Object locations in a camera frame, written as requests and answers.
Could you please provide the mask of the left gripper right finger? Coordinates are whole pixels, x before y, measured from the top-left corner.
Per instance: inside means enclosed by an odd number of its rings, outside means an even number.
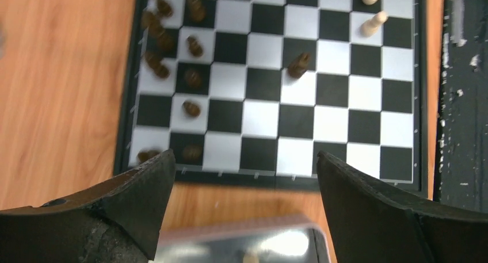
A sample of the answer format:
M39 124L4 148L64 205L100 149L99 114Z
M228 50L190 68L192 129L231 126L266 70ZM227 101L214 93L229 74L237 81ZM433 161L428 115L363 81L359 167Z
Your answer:
M319 152L317 175L339 262L486 262L487 215L401 190Z

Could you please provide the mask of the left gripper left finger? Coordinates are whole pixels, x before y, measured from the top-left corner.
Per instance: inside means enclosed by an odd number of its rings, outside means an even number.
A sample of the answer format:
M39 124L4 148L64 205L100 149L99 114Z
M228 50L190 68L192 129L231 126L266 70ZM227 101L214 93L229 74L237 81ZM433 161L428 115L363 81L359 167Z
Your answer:
M148 262L176 176L172 150L40 207L1 211L2 262Z

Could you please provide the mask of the black white chessboard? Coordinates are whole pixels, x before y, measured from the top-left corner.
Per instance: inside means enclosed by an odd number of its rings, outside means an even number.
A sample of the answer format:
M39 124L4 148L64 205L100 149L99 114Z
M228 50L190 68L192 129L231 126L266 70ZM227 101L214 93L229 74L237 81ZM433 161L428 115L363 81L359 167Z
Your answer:
M325 151L427 197L424 35L425 0L135 0L113 173L316 191Z

